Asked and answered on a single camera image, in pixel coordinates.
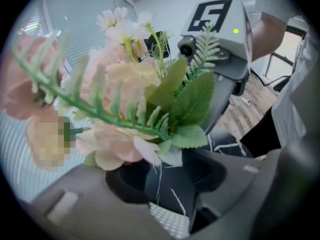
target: pixelated blur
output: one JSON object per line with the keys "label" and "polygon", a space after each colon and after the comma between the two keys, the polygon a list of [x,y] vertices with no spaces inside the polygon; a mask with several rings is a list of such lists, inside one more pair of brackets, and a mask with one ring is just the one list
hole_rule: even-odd
{"label": "pixelated blur", "polygon": [[56,171],[70,158],[75,147],[75,135],[68,118],[55,110],[43,116],[34,116],[26,129],[27,141],[36,165],[47,171]]}

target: person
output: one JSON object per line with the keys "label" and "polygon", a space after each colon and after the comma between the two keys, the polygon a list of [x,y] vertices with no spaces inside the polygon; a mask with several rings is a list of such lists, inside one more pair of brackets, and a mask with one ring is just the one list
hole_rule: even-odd
{"label": "person", "polygon": [[[308,19],[292,0],[255,0],[254,9],[262,14],[252,28],[252,61],[274,52],[281,45],[290,18],[302,15],[308,23]],[[319,56],[319,36],[311,24],[308,26],[304,42],[297,50],[294,73],[289,82],[260,122],[240,140],[254,157],[283,148],[290,141],[306,134],[306,128],[290,95],[315,67]]]}

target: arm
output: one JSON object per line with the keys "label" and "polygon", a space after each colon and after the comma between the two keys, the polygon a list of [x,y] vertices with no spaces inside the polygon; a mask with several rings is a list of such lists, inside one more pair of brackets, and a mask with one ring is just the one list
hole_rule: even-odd
{"label": "arm", "polygon": [[273,53],[282,43],[287,23],[262,13],[261,19],[252,28],[252,61]]}
{"label": "arm", "polygon": [[262,15],[252,28],[252,61],[274,52],[284,39],[289,19],[299,15],[291,0],[255,0],[254,9]]}

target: artificial flower bouquet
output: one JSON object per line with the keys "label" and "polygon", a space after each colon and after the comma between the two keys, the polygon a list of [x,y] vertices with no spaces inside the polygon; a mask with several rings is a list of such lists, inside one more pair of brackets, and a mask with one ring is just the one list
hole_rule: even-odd
{"label": "artificial flower bouquet", "polygon": [[[21,34],[13,41],[1,69],[0,108],[29,120],[25,136],[38,167],[63,166],[73,147],[86,156],[85,165],[106,171],[142,159],[159,166],[172,145],[207,144],[199,125],[214,92],[214,72],[207,69],[219,50],[213,26],[203,27],[189,65],[183,56],[164,62],[167,33],[157,37],[150,13],[131,22],[127,12],[117,8],[97,17],[106,46],[81,56],[63,84],[68,37],[59,46],[55,34]],[[156,44],[147,51],[150,35]],[[69,110],[73,120],[90,125],[73,128],[64,117]]]}

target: white sleeve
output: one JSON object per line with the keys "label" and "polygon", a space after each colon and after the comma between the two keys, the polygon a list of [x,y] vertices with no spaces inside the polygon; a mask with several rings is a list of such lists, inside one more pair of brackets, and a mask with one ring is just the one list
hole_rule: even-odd
{"label": "white sleeve", "polygon": [[285,23],[300,14],[290,0],[255,0],[254,9],[274,16]]}

